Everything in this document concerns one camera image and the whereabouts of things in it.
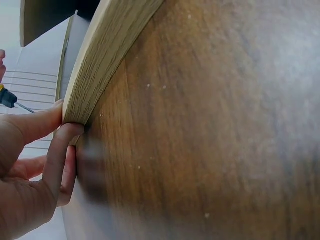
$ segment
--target fingernail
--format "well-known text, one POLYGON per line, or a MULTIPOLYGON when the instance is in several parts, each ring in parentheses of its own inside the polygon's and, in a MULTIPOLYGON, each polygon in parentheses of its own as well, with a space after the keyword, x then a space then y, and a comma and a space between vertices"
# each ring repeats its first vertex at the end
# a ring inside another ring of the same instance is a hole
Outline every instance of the fingernail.
POLYGON ((58 100, 58 101, 56 101, 53 105, 52 105, 52 109, 54 109, 54 108, 56 108, 56 107, 58 107, 60 104, 62 104, 64 102, 64 100, 63 99, 60 99, 60 100, 58 100))
POLYGON ((0 58, 4 59, 6 57, 6 51, 0 49, 0 58))

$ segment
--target white wall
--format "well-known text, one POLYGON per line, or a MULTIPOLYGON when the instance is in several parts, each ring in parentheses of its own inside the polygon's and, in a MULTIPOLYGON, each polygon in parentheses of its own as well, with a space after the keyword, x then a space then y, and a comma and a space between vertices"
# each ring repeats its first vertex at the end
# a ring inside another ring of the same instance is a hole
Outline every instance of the white wall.
MULTIPOLYGON (((68 22, 63 22, 26 48, 20 47, 19 24, 20 0, 0 0, 0 49, 6 50, 7 57, 4 63, 8 71, 2 82, 8 90, 18 91, 15 94, 21 99, 22 104, 37 110, 47 109, 55 100, 56 76, 68 22)), ((0 114, 6 113, 25 114, 27 112, 22 109, 8 109, 0 106, 0 114)), ((51 139, 52 135, 31 144, 23 151, 21 157, 45 155, 51 139)), ((49 223, 21 239, 66 240, 62 210, 58 208, 49 223)))

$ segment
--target hand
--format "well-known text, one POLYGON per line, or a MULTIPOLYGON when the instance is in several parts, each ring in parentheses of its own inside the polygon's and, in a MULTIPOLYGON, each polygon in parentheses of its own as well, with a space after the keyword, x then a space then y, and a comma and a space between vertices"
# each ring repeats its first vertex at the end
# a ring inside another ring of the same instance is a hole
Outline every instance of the hand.
MULTIPOLYGON (((0 50, 0 82, 6 68, 0 50)), ((0 116, 0 239, 15 239, 47 223, 56 207, 69 203, 76 179, 79 124, 62 124, 62 101, 49 110, 0 116), (55 131, 46 156, 18 160, 25 145, 55 131), (30 181, 43 173, 40 181, 30 181)))

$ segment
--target wooden panel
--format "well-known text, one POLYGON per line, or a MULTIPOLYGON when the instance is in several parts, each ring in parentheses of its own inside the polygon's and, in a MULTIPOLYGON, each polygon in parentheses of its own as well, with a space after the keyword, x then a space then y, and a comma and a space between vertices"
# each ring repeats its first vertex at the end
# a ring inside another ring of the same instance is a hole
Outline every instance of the wooden panel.
POLYGON ((102 0, 75 62, 63 122, 86 124, 121 60, 163 0, 102 0))
POLYGON ((68 239, 320 239, 319 12, 166 1, 78 142, 68 239))
POLYGON ((27 46, 75 14, 76 4, 76 0, 21 0, 21 46, 27 46))

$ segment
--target screwdriver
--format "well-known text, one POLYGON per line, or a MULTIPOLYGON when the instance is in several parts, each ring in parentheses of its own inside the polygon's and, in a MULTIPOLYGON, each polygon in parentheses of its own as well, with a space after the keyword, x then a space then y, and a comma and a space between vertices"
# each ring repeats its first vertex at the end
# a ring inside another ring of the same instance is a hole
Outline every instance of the screwdriver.
POLYGON ((0 104, 5 105, 7 108, 13 109, 18 105, 19 107, 27 110, 30 113, 35 113, 30 108, 23 106, 18 102, 18 98, 12 92, 8 91, 3 84, 0 84, 0 104))

